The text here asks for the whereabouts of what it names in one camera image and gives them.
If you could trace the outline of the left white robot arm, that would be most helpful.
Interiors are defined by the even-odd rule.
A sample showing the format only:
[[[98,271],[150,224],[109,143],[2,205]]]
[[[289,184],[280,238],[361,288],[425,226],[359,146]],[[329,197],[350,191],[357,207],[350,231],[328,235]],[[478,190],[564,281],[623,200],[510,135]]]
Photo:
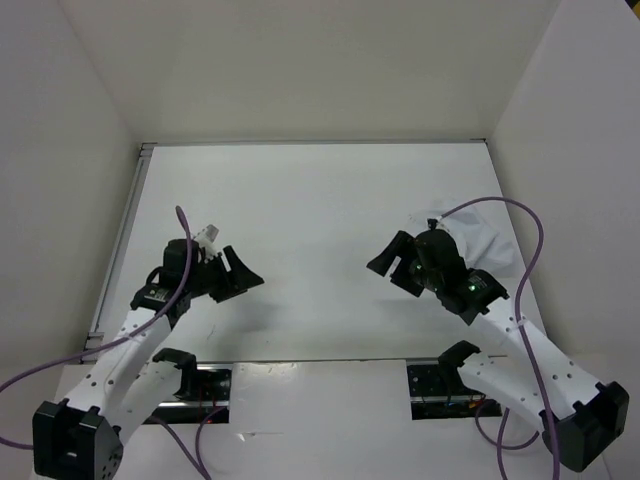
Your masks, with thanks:
[[[263,284],[232,247],[212,241],[168,242],[163,261],[134,295],[114,339],[88,374],[32,419],[36,474],[50,479],[112,479],[124,447],[168,397],[184,400],[199,387],[194,354],[164,341],[193,299],[221,303]]]

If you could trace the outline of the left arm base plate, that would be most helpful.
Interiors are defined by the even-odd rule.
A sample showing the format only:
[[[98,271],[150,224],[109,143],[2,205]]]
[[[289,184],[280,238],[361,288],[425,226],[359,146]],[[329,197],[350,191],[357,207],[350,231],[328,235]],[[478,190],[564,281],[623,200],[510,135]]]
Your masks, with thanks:
[[[170,396],[158,405],[152,416],[170,425],[197,425],[212,414],[207,423],[227,424],[232,369],[231,364],[199,364],[189,392]]]

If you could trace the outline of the white skirt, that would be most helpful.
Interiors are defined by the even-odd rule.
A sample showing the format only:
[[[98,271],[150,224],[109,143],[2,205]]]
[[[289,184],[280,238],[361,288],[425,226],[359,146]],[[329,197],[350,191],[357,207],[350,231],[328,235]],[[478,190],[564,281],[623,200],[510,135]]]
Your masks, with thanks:
[[[429,219],[438,219],[458,205],[453,199],[434,200],[428,208],[411,213],[406,231],[412,236],[428,229]],[[459,255],[469,268],[485,270],[496,277],[516,273],[516,251],[506,235],[494,228],[475,206],[465,207],[437,226],[455,241]]]

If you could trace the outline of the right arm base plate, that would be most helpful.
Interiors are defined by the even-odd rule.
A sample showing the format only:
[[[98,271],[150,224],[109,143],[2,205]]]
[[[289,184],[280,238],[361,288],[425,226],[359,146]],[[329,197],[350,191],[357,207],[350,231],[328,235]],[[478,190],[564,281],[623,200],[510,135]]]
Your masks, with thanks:
[[[406,365],[412,419],[445,420],[473,418],[485,405],[481,416],[500,417],[501,407],[464,386],[448,387],[435,362]]]

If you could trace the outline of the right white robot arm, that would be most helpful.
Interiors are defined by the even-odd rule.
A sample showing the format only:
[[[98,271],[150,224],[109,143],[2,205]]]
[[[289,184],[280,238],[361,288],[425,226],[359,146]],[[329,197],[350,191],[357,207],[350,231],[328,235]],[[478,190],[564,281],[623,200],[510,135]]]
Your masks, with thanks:
[[[367,267],[414,296],[434,293],[469,327],[474,339],[456,343],[438,359],[446,391],[467,387],[513,411],[573,472],[584,471],[623,433],[629,406],[624,387],[601,382],[517,316],[504,286],[490,273],[467,267],[446,231],[400,231]]]

